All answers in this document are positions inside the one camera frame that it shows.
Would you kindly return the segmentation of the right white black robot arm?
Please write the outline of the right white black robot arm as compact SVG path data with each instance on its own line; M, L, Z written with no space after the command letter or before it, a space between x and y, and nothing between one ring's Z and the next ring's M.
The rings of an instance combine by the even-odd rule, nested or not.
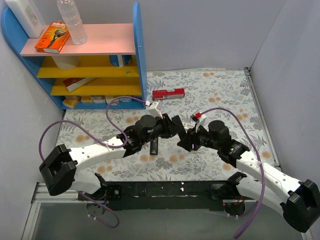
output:
M320 191L310 179L298 180L279 171L268 163L258 160L258 156L244 144L232 139L229 129L220 120L209 123L208 129L195 126L182 129L178 146L191 152L200 147L217 151L227 164L253 177L244 187L239 181L226 186L227 195L237 199L241 195L259 199L262 188L257 181L264 183L264 204L283 215L286 222L295 230L305 233L320 217Z

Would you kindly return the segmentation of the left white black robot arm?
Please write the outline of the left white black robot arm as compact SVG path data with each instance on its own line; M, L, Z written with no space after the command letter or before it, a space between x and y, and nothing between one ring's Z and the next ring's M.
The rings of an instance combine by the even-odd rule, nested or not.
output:
M83 169L106 160L134 155L143 145L157 138L169 139L185 132L178 115L172 118L167 114L162 117L143 115L134 125L127 127L123 134L101 144L75 148L67 148L64 144L56 146L42 162L39 171L51 196L74 190L86 192L95 200L101 200L107 193L102 179L84 174Z

